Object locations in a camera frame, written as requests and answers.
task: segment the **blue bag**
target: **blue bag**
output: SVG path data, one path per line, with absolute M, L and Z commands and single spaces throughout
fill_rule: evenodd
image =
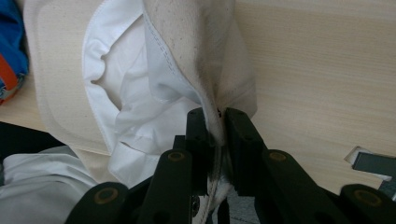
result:
M 28 71 L 22 50 L 23 20 L 12 0 L 0 0 L 0 104 L 21 87 Z

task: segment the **wooden table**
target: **wooden table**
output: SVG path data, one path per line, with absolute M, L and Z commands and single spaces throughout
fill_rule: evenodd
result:
M 236 19 L 257 71 L 253 122 L 335 193 L 378 188 L 351 169 L 355 146 L 396 157 L 396 2 L 239 0 Z M 45 131 L 34 76 L 0 107 L 0 121 Z

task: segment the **orange stripe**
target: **orange stripe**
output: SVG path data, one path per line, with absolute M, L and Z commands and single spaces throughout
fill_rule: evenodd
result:
M 12 71 L 11 66 L 7 63 L 6 59 L 0 53 L 0 78 L 3 80 L 8 91 L 14 89 L 18 85 L 17 76 Z

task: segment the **blue fabric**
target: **blue fabric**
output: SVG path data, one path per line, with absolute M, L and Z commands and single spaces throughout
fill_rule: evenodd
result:
M 28 60 L 21 48 L 23 35 L 23 20 L 16 4 L 12 0 L 0 0 L 0 53 L 18 78 L 28 70 Z

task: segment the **light wood tabletop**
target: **light wood tabletop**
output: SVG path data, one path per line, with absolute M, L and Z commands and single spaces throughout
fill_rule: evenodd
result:
M 257 72 L 253 122 L 325 189 L 378 188 L 354 171 L 355 147 L 396 157 L 396 2 L 238 0 L 235 16 Z M 0 121 L 45 131 L 34 76 Z

